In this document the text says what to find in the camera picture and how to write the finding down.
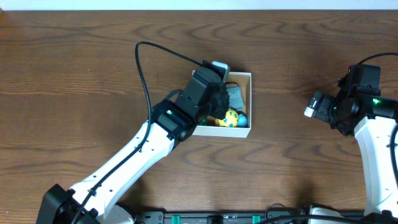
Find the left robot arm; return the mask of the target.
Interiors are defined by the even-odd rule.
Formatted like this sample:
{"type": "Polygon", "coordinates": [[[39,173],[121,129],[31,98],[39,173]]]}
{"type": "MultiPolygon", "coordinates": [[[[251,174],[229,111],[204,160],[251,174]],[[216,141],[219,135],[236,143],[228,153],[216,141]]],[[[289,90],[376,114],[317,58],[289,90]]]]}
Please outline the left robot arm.
{"type": "Polygon", "coordinates": [[[150,111],[137,134],[108,162],[64,190],[58,184],[44,195],[37,223],[135,223],[117,204],[144,172],[189,138],[206,117],[228,110],[229,66],[221,62],[195,70],[184,90],[170,92],[150,111]]]}

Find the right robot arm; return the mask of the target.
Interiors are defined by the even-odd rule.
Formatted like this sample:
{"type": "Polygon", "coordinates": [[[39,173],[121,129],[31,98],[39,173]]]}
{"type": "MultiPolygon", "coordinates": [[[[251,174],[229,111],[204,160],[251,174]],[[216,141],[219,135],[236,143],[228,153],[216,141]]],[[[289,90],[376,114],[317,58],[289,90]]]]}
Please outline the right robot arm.
{"type": "Polygon", "coordinates": [[[397,223],[397,101],[381,96],[380,74],[377,66],[350,66],[338,80],[338,94],[316,91],[304,115],[354,136],[366,188],[363,220],[397,223]]]}

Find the yellow and grey toy truck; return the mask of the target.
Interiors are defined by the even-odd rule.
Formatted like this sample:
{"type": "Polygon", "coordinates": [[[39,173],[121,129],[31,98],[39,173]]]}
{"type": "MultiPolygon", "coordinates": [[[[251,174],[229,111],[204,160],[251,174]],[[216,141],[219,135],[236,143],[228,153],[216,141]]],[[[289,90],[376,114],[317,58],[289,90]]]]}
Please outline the yellow and grey toy truck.
{"type": "Polygon", "coordinates": [[[226,90],[229,96],[229,107],[235,111],[242,111],[244,109],[244,102],[242,98],[241,89],[237,83],[227,83],[226,90]]]}

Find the yellow ball with blue letters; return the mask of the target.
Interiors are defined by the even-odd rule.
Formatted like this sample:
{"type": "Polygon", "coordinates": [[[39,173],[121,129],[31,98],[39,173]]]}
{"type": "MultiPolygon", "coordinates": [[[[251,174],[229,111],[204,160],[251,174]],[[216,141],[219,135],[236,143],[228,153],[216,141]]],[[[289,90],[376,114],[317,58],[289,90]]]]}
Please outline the yellow ball with blue letters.
{"type": "Polygon", "coordinates": [[[225,114],[224,119],[215,118],[215,124],[219,127],[235,128],[239,123],[239,115],[234,110],[229,108],[225,114]]]}

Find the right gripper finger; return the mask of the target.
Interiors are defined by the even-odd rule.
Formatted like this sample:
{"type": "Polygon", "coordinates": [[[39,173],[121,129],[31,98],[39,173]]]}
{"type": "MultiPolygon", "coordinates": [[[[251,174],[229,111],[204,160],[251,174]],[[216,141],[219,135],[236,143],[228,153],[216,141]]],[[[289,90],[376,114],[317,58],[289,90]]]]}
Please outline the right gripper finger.
{"type": "Polygon", "coordinates": [[[303,114],[306,117],[312,118],[315,116],[316,111],[317,111],[317,107],[307,106],[303,114]]]}
{"type": "Polygon", "coordinates": [[[309,107],[316,108],[319,102],[321,102],[322,98],[323,98],[323,93],[320,91],[316,91],[309,102],[309,107]]]}

